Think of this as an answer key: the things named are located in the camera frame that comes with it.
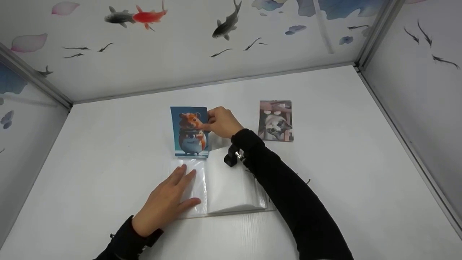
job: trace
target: cat photo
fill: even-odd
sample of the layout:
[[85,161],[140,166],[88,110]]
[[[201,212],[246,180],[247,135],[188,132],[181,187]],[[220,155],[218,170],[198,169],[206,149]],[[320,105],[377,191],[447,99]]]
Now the cat photo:
[[293,142],[291,101],[260,101],[258,136],[266,141]]
[[178,157],[208,157],[208,132],[200,129],[208,122],[206,107],[172,106],[170,107],[175,155]]

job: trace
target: black sleeve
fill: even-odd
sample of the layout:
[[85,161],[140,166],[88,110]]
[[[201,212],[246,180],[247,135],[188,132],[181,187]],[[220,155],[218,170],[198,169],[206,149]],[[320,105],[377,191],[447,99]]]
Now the black sleeve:
[[301,260],[350,260],[353,256],[337,224],[316,194],[249,129],[231,142],[244,151],[255,175],[289,226]]
[[154,231],[149,237],[142,237],[135,232],[130,216],[115,235],[111,234],[111,242],[94,260],[137,260],[146,247],[152,247],[164,233],[161,229]]

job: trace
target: pink petal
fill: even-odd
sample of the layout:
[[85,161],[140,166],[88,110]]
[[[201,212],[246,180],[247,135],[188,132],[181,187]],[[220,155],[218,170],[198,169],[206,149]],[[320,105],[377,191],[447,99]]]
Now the pink petal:
[[406,2],[404,3],[410,5],[410,4],[415,4],[415,3],[419,3],[423,1],[426,1],[426,0],[406,0]]
[[69,15],[71,14],[80,4],[74,2],[61,2],[57,3],[53,9],[51,9],[51,14],[57,15]]
[[41,35],[22,35],[13,39],[11,50],[17,52],[33,52],[40,50],[47,41],[48,34]]

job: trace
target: printed wall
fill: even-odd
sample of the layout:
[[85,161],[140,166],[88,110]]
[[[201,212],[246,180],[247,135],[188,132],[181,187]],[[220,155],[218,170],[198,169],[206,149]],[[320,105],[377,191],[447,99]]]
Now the printed wall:
[[462,1],[408,0],[366,78],[462,217]]
[[0,247],[66,118],[67,110],[0,63]]
[[84,100],[352,62],[384,1],[16,0],[0,42]]

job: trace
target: black cuff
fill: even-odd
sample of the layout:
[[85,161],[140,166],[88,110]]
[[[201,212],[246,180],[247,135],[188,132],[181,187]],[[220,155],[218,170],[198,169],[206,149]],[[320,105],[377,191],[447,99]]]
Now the black cuff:
[[265,143],[252,130],[242,129],[231,137],[231,143],[242,149],[245,153],[249,152],[255,145]]
[[144,238],[136,233],[132,226],[133,215],[119,228],[109,244],[109,249],[117,257],[124,260],[138,259],[138,256],[148,247],[152,247],[164,233],[161,229]]

